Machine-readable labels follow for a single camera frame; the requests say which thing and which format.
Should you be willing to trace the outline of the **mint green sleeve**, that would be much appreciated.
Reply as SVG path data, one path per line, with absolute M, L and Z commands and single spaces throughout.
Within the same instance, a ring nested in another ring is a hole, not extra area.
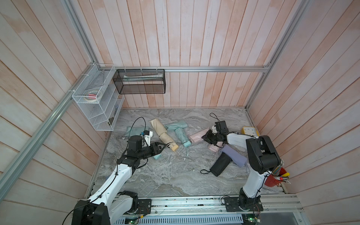
M 175 131 L 178 128 L 187 128 L 187 127 L 188 127 L 188 125 L 185 121 L 177 121 L 177 122 L 173 122 L 173 123 L 164 125 L 164 128 L 167 131 Z
M 146 127 L 146 129 L 144 129 L 144 127 L 127 127 L 125 136 L 126 137 L 131 137 L 131 136 L 144 136 L 146 135 L 146 130 L 148 130 L 149 127 Z

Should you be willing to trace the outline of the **mint green umbrella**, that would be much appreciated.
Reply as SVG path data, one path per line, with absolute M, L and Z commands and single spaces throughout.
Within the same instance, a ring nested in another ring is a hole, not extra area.
M 189 140 L 189 137 L 186 135 L 183 128 L 181 128 L 181 127 L 177 128 L 175 130 L 175 134 L 185 148 L 191 146 L 192 143 Z
M 160 154 L 155 155 L 153 158 L 154 158 L 155 160 L 158 160 L 159 158 L 161 158 L 161 156 L 162 156 L 162 154 L 160 153 Z

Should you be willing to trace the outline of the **beige umbrella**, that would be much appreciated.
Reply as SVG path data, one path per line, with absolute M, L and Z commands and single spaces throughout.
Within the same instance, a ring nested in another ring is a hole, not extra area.
M 160 136 L 160 140 L 166 144 L 166 146 L 168 148 L 170 148 L 172 151 L 177 151 L 179 146 L 178 144 L 167 134 L 167 133 L 162 133 Z

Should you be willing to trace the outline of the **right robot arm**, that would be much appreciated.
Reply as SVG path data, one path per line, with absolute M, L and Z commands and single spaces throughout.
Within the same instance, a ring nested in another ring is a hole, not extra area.
M 212 173 L 219 176 L 231 162 L 240 167 L 249 162 L 250 173 L 245 185 L 240 189 L 239 196 L 225 196 L 220 200 L 227 212 L 263 211 L 261 189 L 281 164 L 281 158 L 271 139 L 268 136 L 230 132 L 225 121 L 215 122 L 215 131 L 209 129 L 202 139 L 216 147 L 218 142 L 224 144 L 220 147 L 221 155 L 217 161 L 210 170 L 201 170 L 202 174 Z

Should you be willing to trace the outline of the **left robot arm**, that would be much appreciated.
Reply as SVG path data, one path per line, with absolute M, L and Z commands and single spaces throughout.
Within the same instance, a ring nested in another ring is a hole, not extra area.
M 142 160 L 160 154 L 169 144 L 150 142 L 145 135 L 131 136 L 121 157 L 105 183 L 86 201 L 80 200 L 70 212 L 72 225 L 112 225 L 120 216 L 136 216 L 136 220 L 149 214 L 148 205 L 139 205 L 138 194 L 121 189 L 133 173 L 144 167 Z

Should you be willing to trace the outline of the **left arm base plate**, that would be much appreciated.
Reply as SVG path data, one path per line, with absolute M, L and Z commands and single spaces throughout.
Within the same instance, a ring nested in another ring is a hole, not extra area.
M 132 205 L 129 211 L 124 215 L 148 215 L 151 213 L 152 200 L 148 199 L 133 199 Z

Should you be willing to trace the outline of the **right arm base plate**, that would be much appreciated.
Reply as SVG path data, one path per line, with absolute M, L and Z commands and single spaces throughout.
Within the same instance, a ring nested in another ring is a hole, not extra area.
M 225 196 L 222 201 L 227 212 L 262 212 L 263 205 L 260 197 L 247 198 L 246 196 L 228 197 Z

